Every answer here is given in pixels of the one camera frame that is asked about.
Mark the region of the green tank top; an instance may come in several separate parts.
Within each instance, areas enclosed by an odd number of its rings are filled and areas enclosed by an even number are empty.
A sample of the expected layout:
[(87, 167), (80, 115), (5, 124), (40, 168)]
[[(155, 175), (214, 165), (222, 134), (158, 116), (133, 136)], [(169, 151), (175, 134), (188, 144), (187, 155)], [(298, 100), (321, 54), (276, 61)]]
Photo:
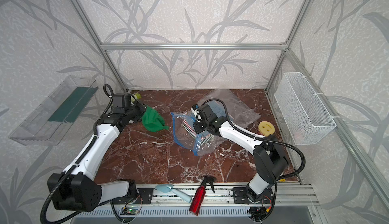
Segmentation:
[(147, 106), (146, 112), (141, 118), (142, 124), (150, 132), (169, 130), (164, 118), (153, 108)]

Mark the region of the clear vacuum bag blue zip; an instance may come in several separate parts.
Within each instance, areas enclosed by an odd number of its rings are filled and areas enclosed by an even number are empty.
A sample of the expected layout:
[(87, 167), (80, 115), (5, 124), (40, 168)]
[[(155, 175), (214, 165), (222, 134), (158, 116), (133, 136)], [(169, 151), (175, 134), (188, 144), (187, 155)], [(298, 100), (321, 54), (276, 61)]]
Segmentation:
[(225, 141), (219, 132), (223, 124), (246, 128), (260, 118), (230, 90), (214, 90), (189, 111), (171, 116), (175, 143), (196, 156), (214, 152)]

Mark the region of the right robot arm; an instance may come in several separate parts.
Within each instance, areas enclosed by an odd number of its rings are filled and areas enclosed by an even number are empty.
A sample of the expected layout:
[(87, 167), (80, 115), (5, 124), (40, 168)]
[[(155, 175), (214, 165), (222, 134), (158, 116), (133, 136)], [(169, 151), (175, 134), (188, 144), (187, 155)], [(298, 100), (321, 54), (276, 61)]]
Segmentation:
[(196, 117), (193, 123), (196, 133), (206, 131), (230, 140), (253, 155), (256, 174), (246, 186), (246, 191), (251, 202), (259, 202), (264, 191), (275, 185), (288, 166), (283, 147), (274, 145), (270, 138), (239, 127), (228, 116), (218, 116), (207, 104), (195, 104), (191, 111)]

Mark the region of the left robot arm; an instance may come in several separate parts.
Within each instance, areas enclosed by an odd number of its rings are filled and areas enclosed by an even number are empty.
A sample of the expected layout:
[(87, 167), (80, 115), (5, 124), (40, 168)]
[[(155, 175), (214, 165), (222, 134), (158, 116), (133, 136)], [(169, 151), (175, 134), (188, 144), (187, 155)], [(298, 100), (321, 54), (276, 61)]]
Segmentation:
[(132, 200), (138, 190), (133, 180), (97, 184), (94, 179), (100, 163), (114, 140), (131, 123), (138, 122), (146, 106), (136, 94), (118, 93), (110, 97), (110, 110), (93, 125), (93, 134), (75, 160), (47, 182), (50, 202), (56, 210), (91, 212), (116, 198)]

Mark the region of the blue garment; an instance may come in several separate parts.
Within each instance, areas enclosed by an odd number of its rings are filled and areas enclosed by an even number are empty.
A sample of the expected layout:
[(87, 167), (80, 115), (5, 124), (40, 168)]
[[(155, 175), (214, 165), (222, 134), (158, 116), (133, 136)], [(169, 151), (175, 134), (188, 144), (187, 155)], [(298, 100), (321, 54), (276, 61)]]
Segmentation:
[(212, 100), (207, 104), (210, 106), (211, 110), (217, 115), (217, 117), (226, 116), (225, 109), (222, 103)]

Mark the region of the potted plant white pot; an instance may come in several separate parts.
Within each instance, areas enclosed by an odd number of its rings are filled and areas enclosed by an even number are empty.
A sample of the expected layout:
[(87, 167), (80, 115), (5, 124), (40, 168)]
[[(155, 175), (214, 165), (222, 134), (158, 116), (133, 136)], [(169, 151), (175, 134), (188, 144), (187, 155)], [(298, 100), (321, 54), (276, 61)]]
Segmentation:
[(139, 100), (139, 99), (141, 99), (140, 93), (132, 94), (132, 95), (131, 95), (131, 99), (132, 99), (132, 100)]

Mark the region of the striped folded garment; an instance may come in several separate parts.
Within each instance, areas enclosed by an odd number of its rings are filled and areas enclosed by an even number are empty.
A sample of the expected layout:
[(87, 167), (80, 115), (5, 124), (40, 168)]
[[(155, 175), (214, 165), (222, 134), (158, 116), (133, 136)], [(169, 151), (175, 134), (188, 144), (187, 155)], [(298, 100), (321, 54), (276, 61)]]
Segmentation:
[(194, 139), (196, 139), (197, 134), (193, 127), (193, 122), (191, 120), (184, 119), (182, 121), (182, 127), (187, 131), (187, 133)]

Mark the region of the yellow smiley sponge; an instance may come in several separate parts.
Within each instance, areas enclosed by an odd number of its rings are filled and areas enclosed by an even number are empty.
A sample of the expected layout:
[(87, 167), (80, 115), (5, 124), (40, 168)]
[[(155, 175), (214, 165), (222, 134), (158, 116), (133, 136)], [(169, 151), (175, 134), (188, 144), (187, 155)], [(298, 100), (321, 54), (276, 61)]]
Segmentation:
[(258, 131), (261, 135), (268, 137), (275, 132), (275, 127), (272, 123), (268, 121), (261, 121), (258, 125)]

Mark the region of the light blue brush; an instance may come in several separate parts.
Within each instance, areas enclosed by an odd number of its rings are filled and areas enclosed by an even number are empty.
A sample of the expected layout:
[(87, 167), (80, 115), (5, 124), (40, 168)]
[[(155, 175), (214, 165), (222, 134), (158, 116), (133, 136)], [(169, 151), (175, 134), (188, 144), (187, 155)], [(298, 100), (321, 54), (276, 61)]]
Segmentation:
[(180, 191), (179, 189), (176, 189), (172, 184), (156, 185), (155, 189), (165, 194), (172, 192), (173, 194), (177, 195), (179, 198), (181, 198), (183, 201), (187, 203), (191, 203), (192, 201), (191, 196), (187, 195), (183, 191)]

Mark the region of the red spray bottle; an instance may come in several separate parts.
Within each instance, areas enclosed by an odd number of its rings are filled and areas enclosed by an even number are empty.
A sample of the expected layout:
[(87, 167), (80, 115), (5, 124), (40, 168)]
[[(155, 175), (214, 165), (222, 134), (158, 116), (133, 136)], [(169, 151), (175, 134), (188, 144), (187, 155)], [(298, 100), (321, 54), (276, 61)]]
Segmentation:
[(206, 187), (208, 184), (210, 185), (212, 192), (215, 194), (214, 183), (216, 182), (216, 180), (217, 178), (214, 176), (210, 176), (210, 175), (203, 176), (203, 181), (200, 183), (200, 186), (197, 188), (189, 208), (189, 212), (191, 214), (194, 214), (196, 216), (199, 215), (201, 204), (204, 200), (206, 194)]

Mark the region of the clear plastic wall shelf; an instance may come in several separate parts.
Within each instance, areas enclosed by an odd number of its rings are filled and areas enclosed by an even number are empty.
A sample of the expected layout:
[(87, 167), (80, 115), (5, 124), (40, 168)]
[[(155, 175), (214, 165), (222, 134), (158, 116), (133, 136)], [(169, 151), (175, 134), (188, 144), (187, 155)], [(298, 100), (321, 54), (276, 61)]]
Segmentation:
[(92, 78), (68, 76), (9, 136), (24, 146), (56, 146), (98, 86)]

